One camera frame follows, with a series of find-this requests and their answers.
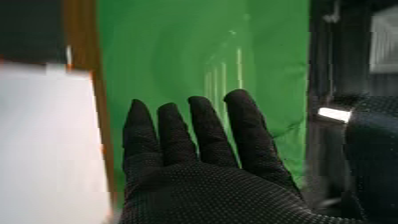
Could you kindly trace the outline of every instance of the gloved hand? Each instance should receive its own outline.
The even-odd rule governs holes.
[[[159,109],[159,141],[146,105],[134,101],[121,224],[363,223],[313,214],[248,92],[233,91],[224,101],[244,169],[208,99],[189,99],[201,159],[176,105]]]

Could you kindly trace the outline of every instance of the green screen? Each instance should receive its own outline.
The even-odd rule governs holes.
[[[232,136],[223,97],[248,89],[303,185],[308,8],[308,0],[98,0],[120,206],[121,131],[134,98],[153,115],[175,102],[191,123],[187,98],[207,96]]]

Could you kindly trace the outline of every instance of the fabric texture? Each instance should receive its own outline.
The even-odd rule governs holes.
[[[157,137],[146,105],[134,101],[125,125],[121,224],[365,223],[312,212],[253,98],[235,90],[224,101],[242,168],[208,99],[189,99],[200,156],[176,105],[159,109]]]
[[[345,155],[352,195],[363,216],[398,223],[398,97],[372,96],[356,105],[347,126]]]

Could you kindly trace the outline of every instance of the white surface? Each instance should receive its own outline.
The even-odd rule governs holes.
[[[111,212],[88,74],[0,67],[0,223],[102,224]]]
[[[322,107],[319,114],[320,114],[320,116],[329,117],[335,120],[344,121],[345,123],[349,123],[349,121],[351,121],[351,117],[352,117],[351,111],[344,111],[344,110],[336,110],[328,107]]]

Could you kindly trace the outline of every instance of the black object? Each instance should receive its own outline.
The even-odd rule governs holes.
[[[159,141],[146,105],[134,101],[125,125],[121,224],[363,223],[312,212],[244,90],[228,94],[226,103],[244,169],[208,99],[191,98],[201,159],[176,105],[159,109]]]
[[[351,184],[342,153],[345,126],[342,122],[320,119],[319,109],[331,107],[351,111],[365,96],[398,96],[398,75],[372,74],[370,71],[372,18],[375,13],[397,5],[397,0],[312,0],[304,195],[315,209],[324,201],[342,199]]]
[[[0,59],[66,64],[63,0],[0,0]]]
[[[358,104],[345,154],[352,192],[368,218],[398,223],[398,97],[370,97]]]

